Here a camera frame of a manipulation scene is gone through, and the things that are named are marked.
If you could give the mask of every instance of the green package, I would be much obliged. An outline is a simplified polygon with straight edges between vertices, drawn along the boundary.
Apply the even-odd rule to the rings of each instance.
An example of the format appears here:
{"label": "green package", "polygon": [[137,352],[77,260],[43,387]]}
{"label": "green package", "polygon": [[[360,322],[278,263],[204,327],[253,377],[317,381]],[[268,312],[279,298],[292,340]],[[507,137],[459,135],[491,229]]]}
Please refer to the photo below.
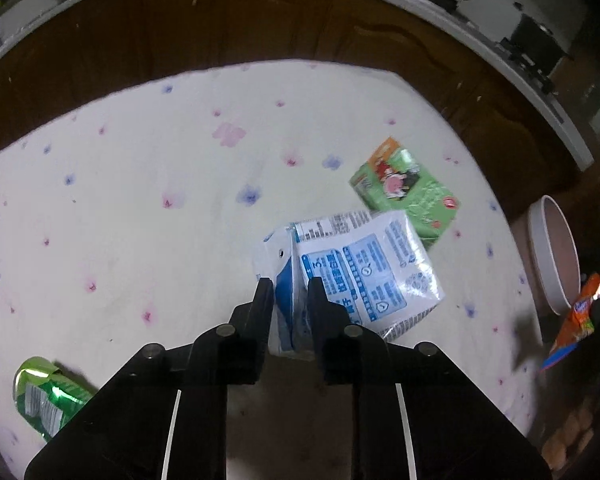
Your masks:
{"label": "green package", "polygon": [[91,397],[42,357],[24,361],[13,380],[16,409],[47,442]]}
{"label": "green package", "polygon": [[404,209],[425,249],[438,240],[460,207],[459,200],[391,137],[349,183],[371,210]]}

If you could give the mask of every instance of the green shiny package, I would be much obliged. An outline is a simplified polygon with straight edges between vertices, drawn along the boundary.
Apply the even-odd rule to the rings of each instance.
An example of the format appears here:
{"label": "green shiny package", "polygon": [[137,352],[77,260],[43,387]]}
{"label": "green shiny package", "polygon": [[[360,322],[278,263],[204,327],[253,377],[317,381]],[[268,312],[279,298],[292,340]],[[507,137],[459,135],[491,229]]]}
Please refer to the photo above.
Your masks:
{"label": "green shiny package", "polygon": [[13,379],[16,409],[47,442],[91,397],[42,357],[24,361]]}
{"label": "green shiny package", "polygon": [[460,201],[389,137],[349,181],[371,211],[403,209],[425,249],[455,218]]}

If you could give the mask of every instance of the red logo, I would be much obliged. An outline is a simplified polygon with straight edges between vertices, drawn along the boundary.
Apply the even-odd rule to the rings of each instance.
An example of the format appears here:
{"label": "red logo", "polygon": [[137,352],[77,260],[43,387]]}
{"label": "red logo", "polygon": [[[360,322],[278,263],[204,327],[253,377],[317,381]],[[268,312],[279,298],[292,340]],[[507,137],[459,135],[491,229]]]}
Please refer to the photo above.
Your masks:
{"label": "red logo", "polygon": [[445,207],[447,209],[457,209],[458,208],[458,201],[453,198],[452,196],[445,196],[442,199],[442,203],[445,205]]}

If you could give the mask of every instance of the screw head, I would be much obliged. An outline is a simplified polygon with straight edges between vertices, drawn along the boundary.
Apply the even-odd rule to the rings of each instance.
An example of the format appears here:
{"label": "screw head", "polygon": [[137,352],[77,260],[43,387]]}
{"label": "screw head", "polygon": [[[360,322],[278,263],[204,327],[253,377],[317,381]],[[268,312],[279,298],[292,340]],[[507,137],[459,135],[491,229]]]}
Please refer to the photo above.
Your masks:
{"label": "screw head", "polygon": [[438,353],[438,347],[429,341],[423,341],[418,345],[418,352],[430,357]]}
{"label": "screw head", "polygon": [[149,343],[142,347],[142,357],[154,359],[164,351],[164,346],[160,343]]}
{"label": "screw head", "polygon": [[216,328],[216,333],[220,337],[229,337],[230,335],[235,334],[235,326],[230,323],[224,323]]}
{"label": "screw head", "polygon": [[347,337],[360,337],[362,332],[362,327],[358,325],[351,324],[344,327],[344,335]]}

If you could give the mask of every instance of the floral tablecloth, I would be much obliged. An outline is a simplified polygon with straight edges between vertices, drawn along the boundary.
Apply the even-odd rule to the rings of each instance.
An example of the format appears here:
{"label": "floral tablecloth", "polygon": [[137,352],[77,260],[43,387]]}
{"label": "floral tablecloth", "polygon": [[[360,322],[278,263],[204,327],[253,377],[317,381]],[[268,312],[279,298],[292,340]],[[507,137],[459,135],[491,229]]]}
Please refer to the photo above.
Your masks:
{"label": "floral tablecloth", "polygon": [[[11,400],[24,359],[102,386],[143,344],[184,345],[226,322],[253,295],[254,244],[286,222],[361,208],[348,180],[388,136],[462,203],[429,252],[446,299],[397,342],[439,345],[527,434],[538,362],[520,331],[539,338],[538,322],[471,155],[398,76],[289,60],[127,89],[0,152],[0,451],[14,475],[44,444]],[[250,388],[230,392],[230,414],[256,402]],[[299,460],[320,456],[345,478],[343,457],[314,449],[327,416],[302,416]],[[232,456],[230,478],[257,476]]]}

